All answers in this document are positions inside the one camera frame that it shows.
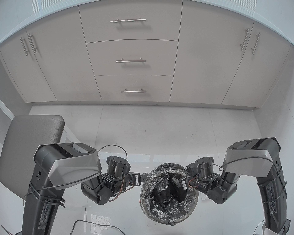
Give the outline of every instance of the top drawer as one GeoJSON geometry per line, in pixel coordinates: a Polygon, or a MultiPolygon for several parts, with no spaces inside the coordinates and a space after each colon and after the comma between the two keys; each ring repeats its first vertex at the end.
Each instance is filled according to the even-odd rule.
{"type": "Polygon", "coordinates": [[[79,6],[85,40],[179,39],[182,0],[103,0],[79,6]],[[128,19],[146,19],[110,23],[128,19]]]}

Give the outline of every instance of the countertop edge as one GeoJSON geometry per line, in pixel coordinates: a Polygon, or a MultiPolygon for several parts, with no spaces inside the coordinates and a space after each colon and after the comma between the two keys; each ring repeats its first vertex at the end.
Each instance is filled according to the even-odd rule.
{"type": "MultiPolygon", "coordinates": [[[[5,41],[7,38],[9,38],[11,35],[13,35],[14,33],[16,33],[17,31],[21,30],[22,28],[28,26],[29,24],[43,18],[43,17],[46,17],[48,15],[51,15],[55,12],[58,12],[58,11],[62,11],[64,9],[67,9],[67,8],[70,8],[70,7],[74,7],[74,6],[78,6],[78,5],[81,5],[81,4],[85,4],[85,3],[89,3],[89,2],[94,2],[94,1],[101,1],[101,0],[86,0],[86,1],[78,1],[77,3],[74,3],[74,4],[71,4],[71,5],[68,5],[66,7],[61,7],[55,11],[52,11],[48,14],[45,14],[45,15],[42,15],[38,18],[35,18],[34,15],[31,15],[29,16],[28,18],[26,18],[24,21],[22,21],[21,23],[19,23],[17,26],[15,26],[9,33],[7,33],[1,40],[0,40],[0,43],[2,43],[3,41],[5,41]]],[[[275,31],[276,33],[278,33],[279,35],[281,35],[282,37],[284,37],[285,39],[287,39],[291,44],[294,45],[294,41],[292,41],[287,35],[285,35],[278,27],[276,27],[274,24],[272,24],[270,21],[268,21],[267,19],[265,19],[263,16],[261,16],[260,14],[258,13],[254,13],[254,16],[251,16],[249,14],[246,14],[242,11],[238,11],[237,9],[233,9],[229,6],[225,6],[225,5],[221,5],[221,4],[217,4],[217,3],[213,3],[213,2],[209,2],[209,1],[206,1],[206,0],[190,0],[190,1],[197,1],[197,2],[202,2],[202,3],[206,3],[206,4],[209,4],[209,5],[213,5],[213,6],[218,6],[218,7],[221,7],[221,8],[224,8],[224,9],[227,9],[227,10],[230,10],[230,11],[233,11],[233,12],[236,12],[238,14],[241,14],[243,16],[246,16],[252,20],[255,20],[257,22],[259,22],[260,24],[263,24],[265,25],[266,27],[270,28],[271,30],[275,31]]]]}

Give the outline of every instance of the trash bag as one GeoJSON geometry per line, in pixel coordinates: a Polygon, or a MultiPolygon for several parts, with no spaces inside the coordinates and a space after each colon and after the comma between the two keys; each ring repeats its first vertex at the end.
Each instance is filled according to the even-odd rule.
{"type": "Polygon", "coordinates": [[[176,225],[188,218],[198,201],[198,191],[187,188],[185,196],[177,194],[171,179],[188,176],[181,165],[164,163],[152,170],[142,185],[140,206],[144,214],[159,223],[176,225]]]}

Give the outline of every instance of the gray cushion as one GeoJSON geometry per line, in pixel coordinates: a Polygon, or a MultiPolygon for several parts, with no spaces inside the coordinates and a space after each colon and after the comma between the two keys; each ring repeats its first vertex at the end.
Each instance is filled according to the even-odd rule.
{"type": "Polygon", "coordinates": [[[39,145],[59,143],[64,128],[62,116],[16,116],[7,131],[0,157],[0,181],[23,198],[29,189],[39,145]]]}

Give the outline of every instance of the barcode label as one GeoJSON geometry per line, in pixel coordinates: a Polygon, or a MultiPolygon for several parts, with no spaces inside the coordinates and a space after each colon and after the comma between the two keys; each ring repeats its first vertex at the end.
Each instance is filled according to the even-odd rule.
{"type": "Polygon", "coordinates": [[[135,178],[136,178],[136,185],[139,185],[139,176],[137,174],[135,175],[135,178]]]}
{"type": "Polygon", "coordinates": [[[184,180],[182,180],[182,185],[183,185],[184,190],[186,190],[187,189],[187,186],[186,186],[186,183],[185,183],[184,180]]]}

